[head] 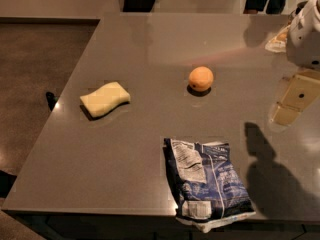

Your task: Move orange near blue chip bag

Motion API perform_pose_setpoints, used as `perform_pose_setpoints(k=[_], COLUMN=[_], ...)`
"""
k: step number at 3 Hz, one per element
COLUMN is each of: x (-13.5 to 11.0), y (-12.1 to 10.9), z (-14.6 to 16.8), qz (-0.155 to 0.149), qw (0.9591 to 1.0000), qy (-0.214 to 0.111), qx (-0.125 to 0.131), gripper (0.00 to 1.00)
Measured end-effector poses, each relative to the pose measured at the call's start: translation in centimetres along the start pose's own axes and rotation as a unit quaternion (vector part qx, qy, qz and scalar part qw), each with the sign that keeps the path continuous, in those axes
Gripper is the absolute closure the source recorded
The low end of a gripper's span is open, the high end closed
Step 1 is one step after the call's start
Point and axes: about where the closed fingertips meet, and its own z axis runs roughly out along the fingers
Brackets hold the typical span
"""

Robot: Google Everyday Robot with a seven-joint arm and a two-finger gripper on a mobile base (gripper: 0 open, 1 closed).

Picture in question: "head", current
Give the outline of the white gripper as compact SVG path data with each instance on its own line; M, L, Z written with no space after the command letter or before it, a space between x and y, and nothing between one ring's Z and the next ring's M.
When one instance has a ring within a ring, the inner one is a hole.
M288 60L299 67L320 69L319 0L309 0L293 18L286 54ZM278 125L291 125L319 97L320 72L300 71L289 79L271 120Z

